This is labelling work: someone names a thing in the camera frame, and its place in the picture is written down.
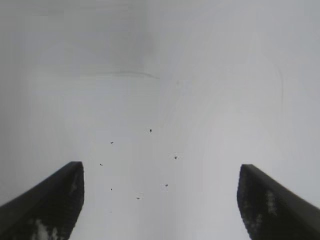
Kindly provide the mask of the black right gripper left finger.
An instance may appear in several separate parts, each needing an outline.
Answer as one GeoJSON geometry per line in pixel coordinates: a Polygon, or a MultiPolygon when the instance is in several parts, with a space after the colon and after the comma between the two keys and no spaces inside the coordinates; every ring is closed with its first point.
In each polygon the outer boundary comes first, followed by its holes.
{"type": "Polygon", "coordinates": [[[71,161],[0,207],[2,240],[68,240],[85,200],[84,167],[71,161]]]}

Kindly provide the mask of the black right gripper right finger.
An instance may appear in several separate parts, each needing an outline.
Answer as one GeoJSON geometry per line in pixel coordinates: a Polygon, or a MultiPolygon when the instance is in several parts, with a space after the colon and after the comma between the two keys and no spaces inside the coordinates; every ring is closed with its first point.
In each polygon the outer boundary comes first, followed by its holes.
{"type": "Polygon", "coordinates": [[[320,240],[320,210],[253,164],[239,171],[237,205],[252,240],[320,240]]]}

